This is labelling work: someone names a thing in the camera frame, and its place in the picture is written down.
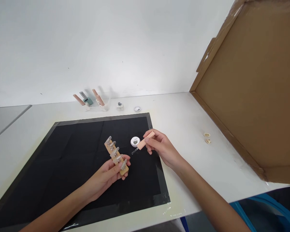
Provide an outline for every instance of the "black mat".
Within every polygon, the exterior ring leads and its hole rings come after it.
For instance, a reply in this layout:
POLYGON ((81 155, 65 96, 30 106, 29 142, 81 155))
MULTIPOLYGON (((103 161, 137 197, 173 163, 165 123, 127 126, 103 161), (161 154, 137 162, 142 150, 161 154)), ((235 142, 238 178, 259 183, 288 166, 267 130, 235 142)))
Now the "black mat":
MULTIPOLYGON (((151 129, 149 113, 57 122, 0 200, 0 231, 18 231, 85 183, 110 159, 111 135, 121 154, 151 129)), ((63 228, 71 229, 170 202, 158 154, 131 156, 129 176, 116 181, 63 228)))

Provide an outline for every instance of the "forearm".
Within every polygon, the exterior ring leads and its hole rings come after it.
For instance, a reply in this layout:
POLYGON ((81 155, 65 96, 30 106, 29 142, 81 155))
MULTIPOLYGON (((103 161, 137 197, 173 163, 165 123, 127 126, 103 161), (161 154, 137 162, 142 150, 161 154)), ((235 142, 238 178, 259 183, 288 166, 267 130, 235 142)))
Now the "forearm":
POLYGON ((80 187, 23 228, 21 232, 57 232, 88 203, 87 193, 80 187))
POLYGON ((218 232, 250 231, 237 212, 188 164, 179 162, 174 171, 191 191, 218 232))

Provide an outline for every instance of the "left hand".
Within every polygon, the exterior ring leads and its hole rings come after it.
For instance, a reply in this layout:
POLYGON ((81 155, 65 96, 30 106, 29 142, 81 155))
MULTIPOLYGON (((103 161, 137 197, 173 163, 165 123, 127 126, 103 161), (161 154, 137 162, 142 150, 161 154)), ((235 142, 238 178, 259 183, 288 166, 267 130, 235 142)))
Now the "left hand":
MULTIPOLYGON (((122 155, 123 159, 127 159, 127 166, 130 166, 130 156, 122 155)), ((113 160, 110 159, 106 161, 96 173, 86 181, 85 184, 81 186, 83 191, 86 192, 86 195, 89 197, 89 202, 95 201, 102 195, 115 181, 125 180, 128 176, 126 172, 123 176, 120 175, 120 168, 122 163, 115 165, 113 160)))

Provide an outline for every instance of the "cardboard box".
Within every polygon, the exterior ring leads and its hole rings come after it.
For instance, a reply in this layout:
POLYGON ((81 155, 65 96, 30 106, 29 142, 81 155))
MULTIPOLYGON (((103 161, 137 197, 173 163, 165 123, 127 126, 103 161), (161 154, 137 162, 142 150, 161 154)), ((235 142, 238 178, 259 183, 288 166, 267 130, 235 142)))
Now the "cardboard box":
POLYGON ((290 184, 290 1, 235 1, 190 92, 265 181, 290 184))

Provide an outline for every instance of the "right hand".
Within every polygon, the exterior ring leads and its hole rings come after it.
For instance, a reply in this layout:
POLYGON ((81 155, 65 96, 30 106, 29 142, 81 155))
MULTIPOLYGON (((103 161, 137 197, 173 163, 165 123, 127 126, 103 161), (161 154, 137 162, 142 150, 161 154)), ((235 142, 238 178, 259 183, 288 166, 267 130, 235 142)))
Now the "right hand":
POLYGON ((152 151, 156 150, 163 162, 170 168, 174 169, 181 159, 183 159, 167 136, 160 131, 150 129, 145 132, 143 137, 145 138, 148 153, 151 155, 152 151), (151 139, 146 138, 152 131, 155 135, 151 139))

